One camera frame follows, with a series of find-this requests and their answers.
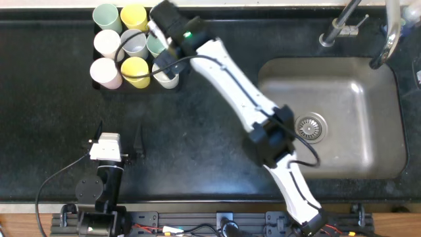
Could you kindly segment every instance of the white wall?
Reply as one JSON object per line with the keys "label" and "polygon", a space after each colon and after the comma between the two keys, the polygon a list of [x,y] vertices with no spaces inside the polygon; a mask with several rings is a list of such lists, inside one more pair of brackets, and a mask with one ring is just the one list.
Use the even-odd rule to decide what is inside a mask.
{"label": "white wall", "polygon": [[[161,0],[0,0],[2,8],[83,8],[96,7],[101,3],[113,3],[119,7],[128,3],[143,3],[153,7]],[[400,0],[407,5],[413,0]],[[244,6],[342,6],[349,0],[172,0],[180,7],[244,7]],[[384,0],[362,0],[360,5],[384,5]]]}

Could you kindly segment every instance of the sink basin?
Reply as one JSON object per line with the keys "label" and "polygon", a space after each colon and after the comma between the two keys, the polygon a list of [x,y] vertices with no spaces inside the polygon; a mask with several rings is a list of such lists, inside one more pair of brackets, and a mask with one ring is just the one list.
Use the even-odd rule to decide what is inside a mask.
{"label": "sink basin", "polygon": [[[395,77],[367,58],[283,58],[259,72],[259,88],[295,114],[295,131],[312,144],[319,169],[307,178],[393,178],[407,163]],[[295,140],[298,158],[314,162]]]}

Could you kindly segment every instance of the faucet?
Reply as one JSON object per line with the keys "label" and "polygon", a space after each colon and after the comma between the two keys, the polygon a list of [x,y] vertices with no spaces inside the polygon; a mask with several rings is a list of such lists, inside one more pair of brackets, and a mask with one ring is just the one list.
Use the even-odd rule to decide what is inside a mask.
{"label": "faucet", "polygon": [[[355,37],[359,26],[368,18],[368,15],[356,26],[346,26],[349,16],[356,9],[361,0],[351,0],[342,13],[332,21],[326,33],[320,35],[319,42],[324,47],[331,47],[336,37]],[[372,69],[380,68],[392,55],[401,35],[401,6],[399,0],[385,0],[387,14],[387,36],[382,50],[373,57],[369,65]]]}

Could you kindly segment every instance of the sink drain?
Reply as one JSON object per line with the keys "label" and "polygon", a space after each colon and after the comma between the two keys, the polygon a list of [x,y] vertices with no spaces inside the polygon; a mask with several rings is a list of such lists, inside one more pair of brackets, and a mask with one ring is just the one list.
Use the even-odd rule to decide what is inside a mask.
{"label": "sink drain", "polygon": [[319,142],[327,131],[326,121],[319,114],[313,112],[300,116],[295,121],[295,132],[309,143]]}

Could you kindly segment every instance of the wooden surface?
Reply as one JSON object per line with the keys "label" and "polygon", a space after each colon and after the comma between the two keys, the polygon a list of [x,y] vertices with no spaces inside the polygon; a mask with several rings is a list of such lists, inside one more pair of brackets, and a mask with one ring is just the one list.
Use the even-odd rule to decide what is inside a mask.
{"label": "wooden surface", "polygon": [[[41,214],[45,232],[49,233],[51,214]],[[34,214],[0,215],[5,237],[41,236]],[[389,237],[421,236],[421,213],[375,213],[376,234]]]}

